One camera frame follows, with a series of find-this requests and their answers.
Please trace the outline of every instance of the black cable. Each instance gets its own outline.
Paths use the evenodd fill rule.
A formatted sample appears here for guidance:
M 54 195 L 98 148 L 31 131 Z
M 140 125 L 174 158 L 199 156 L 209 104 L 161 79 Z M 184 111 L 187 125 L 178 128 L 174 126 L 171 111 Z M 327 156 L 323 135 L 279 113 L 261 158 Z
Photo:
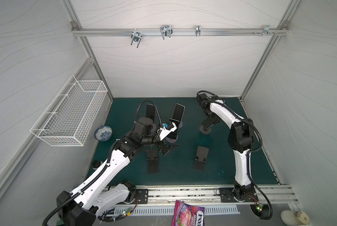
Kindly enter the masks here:
M 108 168 L 108 165 L 106 164 L 103 169 L 99 172 L 99 174 L 97 174 L 97 176 L 94 177 L 93 180 L 91 180 L 88 184 L 86 184 L 80 191 L 84 192 L 87 188 L 89 188 L 94 182 L 96 182 L 100 176 L 102 176 L 102 174 L 105 172 L 105 170 Z M 72 200 L 74 200 L 77 196 L 80 195 L 80 192 L 77 192 L 76 194 L 72 195 L 69 199 L 67 199 L 62 205 L 57 206 L 57 208 L 55 208 L 53 211 L 50 212 L 50 214 L 48 214 L 48 216 L 43 220 L 42 225 L 43 226 L 48 226 L 48 221 L 50 218 L 53 217 L 54 214 L 56 214 L 60 209 L 62 209 L 63 207 L 67 206 Z
M 142 106 L 142 104 L 143 104 L 144 102 L 146 102 L 146 101 L 151 102 L 152 105 L 155 107 L 156 112 L 157 112 L 158 121 L 160 122 L 160 125 L 159 125 L 159 126 L 161 126 L 162 122 L 161 122 L 160 114 L 158 113 L 158 109 L 157 109 L 157 106 L 156 106 L 155 102 L 153 102 L 153 100 L 151 100 L 151 99 L 143 99 L 143 100 L 139 103 L 139 106 L 137 107 L 137 110 L 136 110 L 135 123 L 137 122 L 137 119 L 139 118 L 139 108 L 140 108 L 140 107 Z
M 199 93 L 208 93 L 208 94 L 211 94 L 211 95 L 215 95 L 209 91 L 205 91 L 205 90 L 200 90 L 199 92 L 196 93 L 196 96 L 198 96 Z
M 231 108 L 229 108 L 229 107 L 225 104 L 225 102 L 224 102 L 224 103 L 220 103 L 220 102 L 217 102 L 217 101 L 203 101 L 203 102 L 201 102 L 200 107 L 201 107 L 201 105 L 202 105 L 203 103 L 215 103 L 215 104 L 218 104 L 218 105 L 220 105 L 220 106 L 222 106 L 222 107 L 225 107 L 228 111 L 230 111 L 230 112 L 234 115 L 234 117 L 235 117 L 236 119 L 238 119 L 238 120 L 240 120 L 240 121 L 242 121 L 242 122 L 248 124 L 248 125 L 254 130 L 254 132 L 256 133 L 256 135 L 257 135 L 257 137 L 258 137 L 258 141 L 259 141 L 259 146 L 258 146 L 256 149 L 250 150 L 250 152 L 253 152 L 253 151 L 259 151 L 259 150 L 260 150 L 260 148 L 261 148 L 262 145 L 263 145 L 263 140 L 262 140 L 262 138 L 261 138 L 261 134 L 259 133 L 258 129 L 257 129 L 251 122 L 248 122 L 247 120 L 242 119 L 242 118 L 241 118 L 238 114 L 236 114 Z
M 250 181 L 252 182 L 252 184 L 256 187 L 256 189 L 264 196 L 264 198 L 266 199 L 266 201 L 268 202 L 268 206 L 269 206 L 269 210 L 270 210 L 270 214 L 268 217 L 261 217 L 261 219 L 265 219 L 265 220 L 269 220 L 272 216 L 273 216 L 273 209 L 272 209 L 272 205 L 268 199 L 268 197 L 264 194 L 264 192 L 262 192 L 262 190 L 257 186 L 256 183 L 254 183 L 251 175 L 250 175 L 250 153 L 252 152 L 255 152 L 255 151 L 259 151 L 261 149 L 261 147 L 263 146 L 263 139 L 261 138 L 261 134 L 259 133 L 258 129 L 251 123 L 251 122 L 248 122 L 247 120 L 245 119 L 242 119 L 238 114 L 236 114 L 231 108 L 229 108 L 225 102 L 223 103 L 220 103 L 220 102 L 217 102 L 217 101 L 203 101 L 201 102 L 200 104 L 200 107 L 203 103 L 216 103 L 218 105 L 221 105 L 222 107 L 225 107 L 228 111 L 230 111 L 234 117 L 246 124 L 248 124 L 255 132 L 255 134 L 257 135 L 258 137 L 258 141 L 259 141 L 259 146 L 256 148 L 256 149 L 251 149 L 249 150 L 247 153 L 246 153 L 246 158 L 247 158 L 247 161 L 246 161 L 246 165 L 247 165 L 247 175 L 250 179 Z
M 160 129 L 160 130 L 157 132 L 156 136 L 153 138 L 153 142 L 156 142 L 157 138 L 160 137 L 161 132 L 162 132 L 162 130 Z
M 268 206 L 269 206 L 269 211 L 270 211 L 270 213 L 269 213 L 269 216 L 268 217 L 260 217 L 260 216 L 258 216 L 258 217 L 260 217 L 260 219 L 263 219 L 263 220 L 269 220 L 272 216 L 273 216 L 273 208 L 272 208 L 272 205 L 271 205 L 271 203 L 270 203 L 270 201 L 269 201 L 269 199 L 268 199 L 268 197 L 264 194 L 264 192 L 257 186 L 257 184 L 256 183 L 254 183 L 254 181 L 253 181 L 253 179 L 251 178 L 251 175 L 250 175 L 250 156 L 248 155 L 248 153 L 247 153 L 247 155 L 246 155 L 246 167 L 247 167 L 247 175 L 248 175 L 248 178 L 249 178 L 249 180 L 252 182 L 252 184 L 256 187 L 256 189 L 264 196 L 264 198 L 266 199 L 266 201 L 268 202 Z

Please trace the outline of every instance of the green work surface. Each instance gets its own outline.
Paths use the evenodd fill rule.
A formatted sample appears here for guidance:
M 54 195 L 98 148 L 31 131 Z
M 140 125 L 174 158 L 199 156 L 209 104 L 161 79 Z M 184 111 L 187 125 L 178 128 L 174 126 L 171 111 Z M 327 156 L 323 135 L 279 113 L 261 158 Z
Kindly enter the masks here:
M 121 170 L 110 185 L 128 179 L 135 185 L 190 185 L 190 184 L 233 184 L 235 177 L 234 152 L 228 145 L 229 128 L 224 122 L 211 127 L 211 133 L 204 135 L 199 131 L 205 114 L 198 107 L 196 98 L 151 98 L 157 105 L 162 122 L 172 117 L 176 103 L 185 106 L 183 127 L 178 131 L 180 147 L 166 156 L 158 153 L 159 173 L 147 173 L 146 153 L 143 151 L 129 165 Z M 245 116 L 238 98 L 222 98 L 237 114 Z M 99 142 L 93 160 L 105 161 L 113 142 L 133 127 L 138 104 L 143 98 L 115 98 L 105 125 L 112 128 L 112 137 Z M 146 114 L 146 102 L 142 105 L 139 118 Z M 209 148 L 206 168 L 199 172 L 192 168 L 198 146 Z M 252 153 L 251 171 L 258 184 L 277 184 L 277 180 L 262 151 Z M 88 176 L 93 173 L 91 167 Z

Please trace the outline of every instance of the blue and white bowl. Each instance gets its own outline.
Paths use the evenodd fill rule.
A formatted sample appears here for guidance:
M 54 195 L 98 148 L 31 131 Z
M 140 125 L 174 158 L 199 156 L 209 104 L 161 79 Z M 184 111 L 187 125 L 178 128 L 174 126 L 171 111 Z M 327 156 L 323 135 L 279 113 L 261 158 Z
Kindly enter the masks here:
M 99 141 L 106 141 L 112 136 L 112 128 L 104 125 L 99 127 L 95 132 L 94 132 L 94 138 Z

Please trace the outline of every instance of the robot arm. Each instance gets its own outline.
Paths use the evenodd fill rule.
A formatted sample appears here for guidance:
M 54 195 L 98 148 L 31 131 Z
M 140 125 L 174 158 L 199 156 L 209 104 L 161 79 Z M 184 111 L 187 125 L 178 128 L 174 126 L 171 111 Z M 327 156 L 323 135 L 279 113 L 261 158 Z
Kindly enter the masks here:
M 96 218 L 101 219 L 100 216 L 113 205 L 120 202 L 132 203 L 136 187 L 127 180 L 122 181 L 109 191 L 102 191 L 142 151 L 143 147 L 157 146 L 164 155 L 178 147 L 175 144 L 166 145 L 163 141 L 169 133 L 177 129 L 177 125 L 171 121 L 161 124 L 159 118 L 161 125 L 151 133 L 155 124 L 152 119 L 147 117 L 137 120 L 139 107 L 136 112 L 134 128 L 116 140 L 109 151 L 108 158 L 88 179 L 70 193 L 63 191 L 57 197 L 58 207 L 45 218 L 43 226 L 47 226 L 48 220 L 55 213 L 58 213 L 66 225 L 89 226 L 94 223 Z
M 254 190 L 249 176 L 251 175 L 250 153 L 247 153 L 253 147 L 254 131 L 233 111 L 229 111 L 225 107 L 225 102 L 218 96 L 207 96 L 205 93 L 198 94 L 197 100 L 207 118 L 202 122 L 200 130 L 204 134 L 210 132 L 210 127 L 222 120 L 230 129 L 228 142 L 234 151 L 235 157 L 235 181 L 234 181 L 234 197 L 238 201 L 244 201 Z

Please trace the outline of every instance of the wire basket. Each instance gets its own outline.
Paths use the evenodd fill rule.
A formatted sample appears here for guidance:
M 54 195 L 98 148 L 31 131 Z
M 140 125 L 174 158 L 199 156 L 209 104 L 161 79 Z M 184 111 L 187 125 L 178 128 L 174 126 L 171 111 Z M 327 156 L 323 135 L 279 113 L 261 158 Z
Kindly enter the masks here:
M 107 93 L 103 81 L 74 80 L 66 83 L 62 90 L 68 92 L 57 95 L 30 130 L 50 146 L 83 146 Z

